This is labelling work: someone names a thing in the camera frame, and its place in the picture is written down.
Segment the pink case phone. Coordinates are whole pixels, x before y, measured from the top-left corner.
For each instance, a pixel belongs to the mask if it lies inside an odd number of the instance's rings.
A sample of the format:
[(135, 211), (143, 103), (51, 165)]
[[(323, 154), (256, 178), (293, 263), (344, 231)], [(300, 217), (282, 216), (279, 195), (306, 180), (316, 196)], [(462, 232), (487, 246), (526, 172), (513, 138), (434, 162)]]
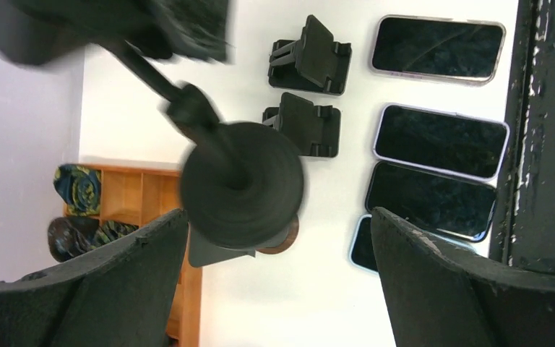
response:
[(379, 21), (377, 72), (483, 85), (494, 78), (506, 30), (498, 22), (391, 14)]

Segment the light blue case phone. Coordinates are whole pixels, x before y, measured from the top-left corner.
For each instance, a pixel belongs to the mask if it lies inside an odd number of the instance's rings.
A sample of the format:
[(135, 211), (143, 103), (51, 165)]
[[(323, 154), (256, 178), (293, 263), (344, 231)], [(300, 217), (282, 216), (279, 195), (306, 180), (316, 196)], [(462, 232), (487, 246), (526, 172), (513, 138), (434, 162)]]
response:
[[(379, 271), (374, 253), (374, 243), (371, 231), (373, 218), (374, 216), (372, 214), (363, 215), (359, 218), (356, 231), (353, 235), (352, 242), (350, 243), (348, 259), (354, 266), (378, 275)], [(402, 219), (413, 226), (420, 228), (421, 230), (428, 231), (434, 237), (446, 241), (455, 247), (477, 254), (476, 249), (467, 241), (463, 241), (459, 238), (455, 239), (436, 231), (433, 232), (433, 229), (430, 226), (427, 226), (420, 218), (410, 216), (402, 217)]]

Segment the black round base clamp stand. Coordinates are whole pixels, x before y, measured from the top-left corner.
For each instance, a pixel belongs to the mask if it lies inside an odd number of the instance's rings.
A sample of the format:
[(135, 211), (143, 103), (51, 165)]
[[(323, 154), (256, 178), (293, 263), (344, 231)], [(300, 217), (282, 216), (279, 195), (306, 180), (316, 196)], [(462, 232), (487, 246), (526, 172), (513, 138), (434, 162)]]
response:
[(227, 1), (0, 1), (0, 53), (39, 67), (95, 44), (162, 96), (165, 117), (194, 144), (181, 174), (192, 228), (215, 246), (280, 244), (304, 195), (298, 151), (264, 124), (225, 123), (195, 85), (152, 60), (227, 59)]

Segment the black angled phone stand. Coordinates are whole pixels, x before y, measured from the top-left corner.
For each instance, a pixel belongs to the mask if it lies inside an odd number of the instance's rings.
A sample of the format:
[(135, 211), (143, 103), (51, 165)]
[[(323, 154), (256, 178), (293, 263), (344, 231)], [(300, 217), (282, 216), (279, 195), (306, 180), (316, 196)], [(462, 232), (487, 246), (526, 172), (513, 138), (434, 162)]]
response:
[(341, 112), (331, 105), (317, 106), (293, 93), (283, 93), (278, 106), (264, 110), (262, 123), (285, 135), (301, 156), (338, 155)]

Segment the black folding phone stand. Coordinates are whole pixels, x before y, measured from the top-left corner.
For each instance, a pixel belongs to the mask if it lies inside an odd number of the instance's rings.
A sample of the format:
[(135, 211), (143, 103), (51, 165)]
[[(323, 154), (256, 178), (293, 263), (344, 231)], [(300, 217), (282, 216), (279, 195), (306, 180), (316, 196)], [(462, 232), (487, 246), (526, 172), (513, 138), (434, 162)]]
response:
[(342, 95), (353, 50), (341, 43), (314, 15), (298, 40), (277, 40), (269, 57), (268, 83), (272, 87), (327, 95)]

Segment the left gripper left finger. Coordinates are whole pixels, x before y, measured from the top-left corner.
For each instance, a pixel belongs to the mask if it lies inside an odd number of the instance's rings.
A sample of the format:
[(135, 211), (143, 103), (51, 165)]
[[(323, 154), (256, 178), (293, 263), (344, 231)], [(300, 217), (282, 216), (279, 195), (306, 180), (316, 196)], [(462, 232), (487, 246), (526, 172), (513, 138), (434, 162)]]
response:
[(188, 218), (175, 209), (124, 238), (0, 281), (0, 346), (164, 346)]

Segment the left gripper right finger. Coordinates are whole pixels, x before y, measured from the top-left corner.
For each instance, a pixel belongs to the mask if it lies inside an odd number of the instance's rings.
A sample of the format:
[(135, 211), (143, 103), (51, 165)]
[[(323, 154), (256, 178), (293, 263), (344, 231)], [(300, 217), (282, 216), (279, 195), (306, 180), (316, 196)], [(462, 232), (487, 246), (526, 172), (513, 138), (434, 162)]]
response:
[(555, 346), (555, 276), (504, 265), (377, 207), (371, 237), (398, 346)]

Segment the dark blue case phone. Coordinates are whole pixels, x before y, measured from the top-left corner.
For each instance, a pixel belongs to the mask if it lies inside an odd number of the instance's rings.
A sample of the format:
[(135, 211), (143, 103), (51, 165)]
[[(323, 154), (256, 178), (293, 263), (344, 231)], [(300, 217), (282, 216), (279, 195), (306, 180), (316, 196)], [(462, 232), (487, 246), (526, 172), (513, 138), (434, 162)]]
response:
[(387, 161), (376, 163), (365, 208), (383, 207), (425, 231), (469, 242), (489, 232), (495, 188)]

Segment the lilac case phone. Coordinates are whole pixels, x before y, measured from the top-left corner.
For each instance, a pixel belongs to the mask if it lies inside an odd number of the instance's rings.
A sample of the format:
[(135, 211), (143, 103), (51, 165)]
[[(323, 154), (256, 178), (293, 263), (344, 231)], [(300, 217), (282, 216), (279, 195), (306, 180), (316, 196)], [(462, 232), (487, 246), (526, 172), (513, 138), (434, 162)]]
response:
[(509, 133), (502, 121), (392, 103), (380, 114), (373, 151), (382, 160), (491, 181)]

